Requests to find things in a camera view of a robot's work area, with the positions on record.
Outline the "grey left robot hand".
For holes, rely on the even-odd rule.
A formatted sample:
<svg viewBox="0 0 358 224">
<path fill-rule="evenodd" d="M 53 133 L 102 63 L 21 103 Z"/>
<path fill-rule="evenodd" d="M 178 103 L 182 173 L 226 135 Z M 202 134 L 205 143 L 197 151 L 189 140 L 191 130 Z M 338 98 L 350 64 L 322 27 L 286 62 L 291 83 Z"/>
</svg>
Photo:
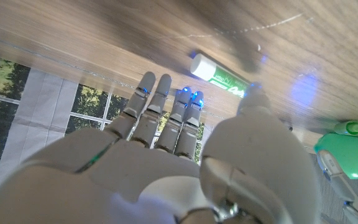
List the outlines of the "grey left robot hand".
<svg viewBox="0 0 358 224">
<path fill-rule="evenodd" d="M 345 216 L 351 223 L 358 223 L 358 191 L 352 185 L 350 178 L 329 151 L 318 151 L 316 157 L 325 178 L 339 198 L 344 201 L 342 210 Z"/>
</svg>

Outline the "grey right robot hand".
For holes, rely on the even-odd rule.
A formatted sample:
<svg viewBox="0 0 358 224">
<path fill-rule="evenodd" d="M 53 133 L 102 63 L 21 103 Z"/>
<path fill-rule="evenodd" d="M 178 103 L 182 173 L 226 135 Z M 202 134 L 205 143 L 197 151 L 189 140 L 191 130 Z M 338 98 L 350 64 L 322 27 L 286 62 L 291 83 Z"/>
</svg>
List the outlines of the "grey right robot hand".
<svg viewBox="0 0 358 224">
<path fill-rule="evenodd" d="M 152 144 L 171 77 L 147 72 L 103 130 L 38 150 L 0 183 L 0 223 L 316 223 L 310 156 L 274 115 L 259 83 L 193 158 L 203 94 L 177 95 Z"/>
</svg>

